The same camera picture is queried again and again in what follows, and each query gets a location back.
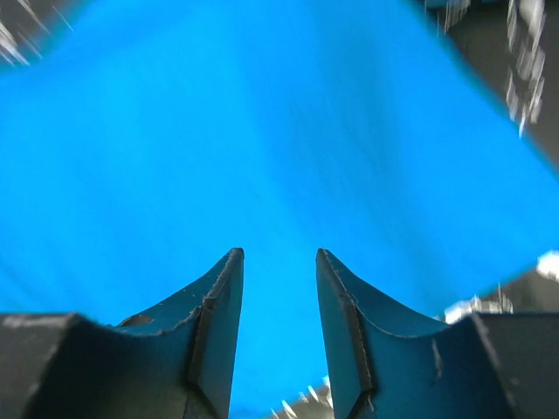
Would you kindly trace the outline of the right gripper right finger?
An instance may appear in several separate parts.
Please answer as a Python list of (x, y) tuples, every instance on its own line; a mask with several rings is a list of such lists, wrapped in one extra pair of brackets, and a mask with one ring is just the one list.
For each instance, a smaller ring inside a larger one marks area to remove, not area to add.
[(555, 313), (472, 313), (447, 324), (316, 256), (338, 418), (555, 418)]

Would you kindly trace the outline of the blue t-shirt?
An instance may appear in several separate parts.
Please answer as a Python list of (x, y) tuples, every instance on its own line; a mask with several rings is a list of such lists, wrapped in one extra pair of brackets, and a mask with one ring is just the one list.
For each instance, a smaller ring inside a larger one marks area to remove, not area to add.
[(327, 372), (315, 255), (428, 316), (558, 246), (558, 175), (412, 1), (4, 1), (1, 309), (114, 323), (245, 252), (231, 392)]

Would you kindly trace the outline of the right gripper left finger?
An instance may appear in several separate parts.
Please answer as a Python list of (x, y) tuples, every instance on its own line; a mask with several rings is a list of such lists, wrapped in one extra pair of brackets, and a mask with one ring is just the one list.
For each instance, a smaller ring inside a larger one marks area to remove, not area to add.
[(105, 326), (79, 313), (1, 317), (4, 418), (225, 418), (244, 252)]

